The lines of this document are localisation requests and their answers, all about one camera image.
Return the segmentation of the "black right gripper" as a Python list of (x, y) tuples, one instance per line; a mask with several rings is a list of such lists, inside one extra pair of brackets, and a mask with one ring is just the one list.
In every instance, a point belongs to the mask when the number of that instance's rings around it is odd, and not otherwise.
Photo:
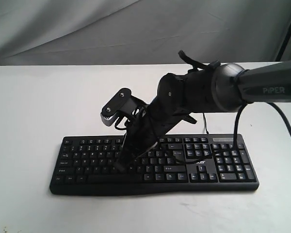
[[(128, 127), (123, 147), (113, 166), (119, 172), (123, 172), (127, 166), (127, 172), (154, 172), (158, 158), (156, 151), (150, 149), (158, 143), (159, 137), (182, 120), (196, 124), (196, 120), (185, 109), (170, 109), (155, 97)], [(131, 161), (131, 155), (141, 156)]]

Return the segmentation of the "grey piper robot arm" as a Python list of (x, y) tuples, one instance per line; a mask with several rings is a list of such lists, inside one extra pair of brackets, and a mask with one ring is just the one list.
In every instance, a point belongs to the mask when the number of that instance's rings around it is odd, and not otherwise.
[(256, 69), (211, 63), (185, 75), (168, 73), (149, 105), (129, 89), (116, 95), (117, 113), (128, 119), (124, 143), (114, 166), (123, 171), (159, 143), (159, 138), (191, 113), (236, 112), (254, 102), (291, 102), (291, 61)]

